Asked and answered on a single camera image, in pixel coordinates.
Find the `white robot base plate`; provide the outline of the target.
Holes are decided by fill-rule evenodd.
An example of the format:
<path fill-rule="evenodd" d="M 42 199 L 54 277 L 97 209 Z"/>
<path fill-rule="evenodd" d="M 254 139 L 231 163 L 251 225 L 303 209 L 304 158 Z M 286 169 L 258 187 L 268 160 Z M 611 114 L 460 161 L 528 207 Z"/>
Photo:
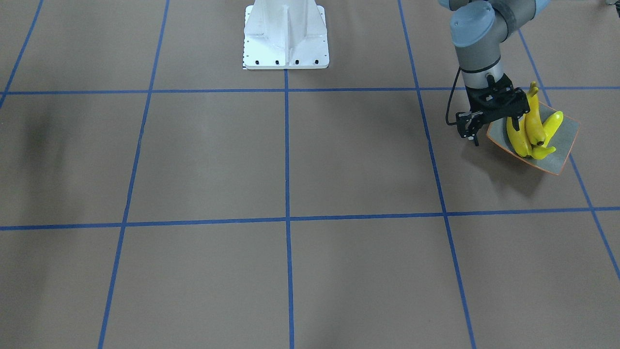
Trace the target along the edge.
<path fill-rule="evenodd" d="M 256 0 L 244 11 L 244 69 L 326 69 L 326 12 L 314 0 Z"/>

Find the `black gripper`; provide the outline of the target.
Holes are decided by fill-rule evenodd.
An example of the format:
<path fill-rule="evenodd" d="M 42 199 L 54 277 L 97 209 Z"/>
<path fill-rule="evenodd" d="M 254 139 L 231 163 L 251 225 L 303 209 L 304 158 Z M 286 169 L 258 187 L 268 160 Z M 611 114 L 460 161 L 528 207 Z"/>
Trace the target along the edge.
<path fill-rule="evenodd" d="M 483 80 L 486 86 L 466 86 L 469 112 L 456 113 L 457 131 L 461 138 L 467 138 L 479 146 L 478 132 L 487 124 L 509 118 L 509 132 L 519 132 L 523 115 L 529 112 L 527 95 L 516 88 L 512 80 L 503 74 L 498 81 L 493 75 Z"/>

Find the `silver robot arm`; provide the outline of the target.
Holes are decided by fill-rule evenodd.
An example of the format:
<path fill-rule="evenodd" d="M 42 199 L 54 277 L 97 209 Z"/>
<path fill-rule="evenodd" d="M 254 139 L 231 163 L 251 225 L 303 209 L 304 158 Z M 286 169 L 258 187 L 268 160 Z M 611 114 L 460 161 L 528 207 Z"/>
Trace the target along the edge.
<path fill-rule="evenodd" d="M 478 131 L 487 124 L 511 118 L 513 126 L 530 111 L 523 89 L 515 87 L 503 69 L 500 46 L 513 33 L 549 6 L 548 0 L 441 0 L 450 9 L 451 40 L 455 48 L 470 108 L 458 112 L 459 136 L 478 145 Z"/>

